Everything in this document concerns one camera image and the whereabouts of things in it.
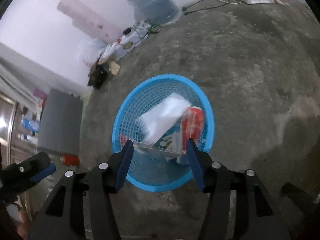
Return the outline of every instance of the red object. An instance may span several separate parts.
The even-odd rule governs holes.
[[[204,128],[204,112],[201,108],[190,106],[184,112],[180,124],[182,131],[182,152],[186,152],[186,144],[192,138],[198,144]]]
[[[77,155],[74,154],[64,154],[60,158],[62,160],[62,164],[66,166],[79,166],[80,160]]]

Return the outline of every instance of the basket mesh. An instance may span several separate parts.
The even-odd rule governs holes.
[[[193,106],[204,110],[200,98],[195,91],[183,82],[177,80],[158,80],[143,87],[136,94],[129,106],[124,110],[120,126],[118,127],[118,146],[122,150],[126,139],[132,138],[142,141],[144,135],[141,126],[135,121],[139,116],[152,109],[171,93],[177,93],[187,99]],[[204,123],[204,131],[198,144],[199,150],[203,150],[207,134],[207,124]],[[190,170],[189,165],[183,166],[176,160],[167,161],[164,157],[139,154],[134,151],[128,174],[138,182],[151,186],[164,186],[183,177]]]

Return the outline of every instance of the clear plastic container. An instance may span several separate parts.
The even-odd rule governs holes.
[[[179,8],[172,0],[127,0],[135,9],[142,12],[147,22],[153,25],[170,24],[178,20]]]

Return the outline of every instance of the blue basket rim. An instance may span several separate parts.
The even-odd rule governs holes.
[[[117,141],[119,140],[119,134],[117,133],[117,128],[120,126],[120,121],[122,119],[122,116],[124,114],[124,110],[128,107],[128,105],[131,103],[131,101],[134,99],[136,94],[140,93],[142,89],[145,87],[148,87],[151,83],[159,80],[167,80],[167,79],[172,79],[172,80],[177,80],[182,83],[185,83],[186,85],[190,86],[196,94],[199,96],[200,101],[202,102],[204,106],[204,112],[205,112],[205,117],[206,117],[206,123],[207,123],[207,136],[206,136],[206,141],[204,144],[204,152],[209,152],[210,149],[212,148],[213,144],[213,137],[214,137],[214,118],[213,118],[213,111],[211,104],[205,95],[205,93],[201,90],[201,88],[196,85],[194,82],[192,82],[190,79],[175,75],[175,74],[165,74],[165,75],[159,75],[155,76],[152,78],[149,78],[142,82],[140,85],[135,87],[130,94],[126,97],[126,99],[123,101],[122,105],[119,108],[119,111],[116,115],[114,125],[113,125],[113,130],[112,130],[112,151],[113,153],[117,153],[120,151],[120,148],[118,146]],[[162,186],[152,186],[152,185],[147,185],[143,184],[137,180],[135,180],[132,176],[127,174],[127,180],[130,181],[133,185],[135,185],[138,188],[141,188],[146,191],[151,191],[151,192],[160,192],[160,191],[169,191],[175,188],[178,188],[188,182],[192,178],[192,171],[190,170],[188,173],[186,173],[183,177],[180,179],[169,183],[167,185],[162,185]]]

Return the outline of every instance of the power cord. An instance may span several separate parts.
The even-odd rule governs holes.
[[[182,7],[182,11],[184,11],[184,15],[188,15],[188,14],[190,14],[190,13],[194,13],[194,12],[198,12],[198,11],[203,11],[203,10],[209,10],[209,9],[219,8],[219,7],[222,7],[222,6],[227,5],[227,4],[239,4],[239,3],[242,3],[241,0],[239,0],[239,2],[235,2],[235,3],[231,3],[230,0],[228,0],[228,1],[218,0],[218,1],[220,1],[220,2],[223,2],[224,4],[218,5],[218,6],[214,6],[214,7],[208,7],[208,8],[203,8],[203,9],[199,9],[199,10],[194,10],[194,11],[191,11],[191,12],[186,12],[186,10],[187,10],[189,7],[194,6],[194,5],[196,5],[197,3],[200,3],[200,2],[202,2],[202,1],[205,1],[205,0],[200,0],[200,1],[195,2],[195,3],[193,3],[193,4],[189,5],[189,6]]]

